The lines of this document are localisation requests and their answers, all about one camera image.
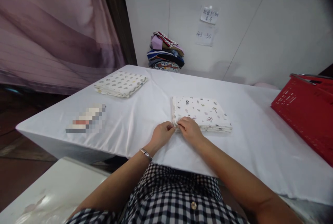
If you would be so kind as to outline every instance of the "red plastic basket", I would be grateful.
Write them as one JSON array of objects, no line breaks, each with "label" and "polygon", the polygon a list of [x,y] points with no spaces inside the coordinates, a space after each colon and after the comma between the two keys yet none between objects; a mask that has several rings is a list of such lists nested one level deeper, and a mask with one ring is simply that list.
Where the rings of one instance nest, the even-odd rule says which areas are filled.
[{"label": "red plastic basket", "polygon": [[290,74],[271,107],[333,167],[333,79]]}]

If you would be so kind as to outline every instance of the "paper sign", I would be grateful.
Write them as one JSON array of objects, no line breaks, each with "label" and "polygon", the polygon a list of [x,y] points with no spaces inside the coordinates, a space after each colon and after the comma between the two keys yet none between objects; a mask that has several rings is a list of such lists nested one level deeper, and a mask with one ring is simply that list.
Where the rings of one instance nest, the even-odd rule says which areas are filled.
[{"label": "paper sign", "polygon": [[220,9],[217,7],[201,7],[201,16],[200,19],[204,22],[210,23],[210,24],[216,24],[216,21],[219,17],[219,11]]},{"label": "paper sign", "polygon": [[216,30],[214,25],[202,23],[198,27],[196,34],[196,44],[213,46]]}]

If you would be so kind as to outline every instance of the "silver bracelet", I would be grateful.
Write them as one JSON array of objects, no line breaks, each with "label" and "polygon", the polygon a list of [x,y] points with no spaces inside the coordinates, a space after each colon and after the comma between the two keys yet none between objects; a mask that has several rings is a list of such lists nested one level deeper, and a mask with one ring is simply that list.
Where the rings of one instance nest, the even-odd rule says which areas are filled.
[{"label": "silver bracelet", "polygon": [[153,158],[148,154],[148,152],[145,149],[140,149],[140,151],[149,159],[149,161],[152,161]]}]

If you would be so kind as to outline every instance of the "checkered dress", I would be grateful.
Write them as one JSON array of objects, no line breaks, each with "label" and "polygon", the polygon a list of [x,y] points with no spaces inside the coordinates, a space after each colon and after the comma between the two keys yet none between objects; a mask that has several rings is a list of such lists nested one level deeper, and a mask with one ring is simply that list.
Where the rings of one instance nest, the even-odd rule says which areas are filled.
[{"label": "checkered dress", "polygon": [[84,209],[67,224],[247,223],[221,197],[213,177],[150,164],[119,214]]}]

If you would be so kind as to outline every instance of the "hand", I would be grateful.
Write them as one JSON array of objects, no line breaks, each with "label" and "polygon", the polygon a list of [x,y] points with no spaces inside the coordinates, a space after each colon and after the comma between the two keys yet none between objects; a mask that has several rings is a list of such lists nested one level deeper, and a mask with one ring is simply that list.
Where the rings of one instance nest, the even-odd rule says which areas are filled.
[{"label": "hand", "polygon": [[202,135],[199,125],[190,117],[183,117],[178,122],[178,127],[184,138],[191,144],[205,137]]},{"label": "hand", "polygon": [[155,153],[170,140],[175,130],[176,127],[169,121],[157,125],[154,129],[152,139],[144,149],[150,156],[154,156]]}]

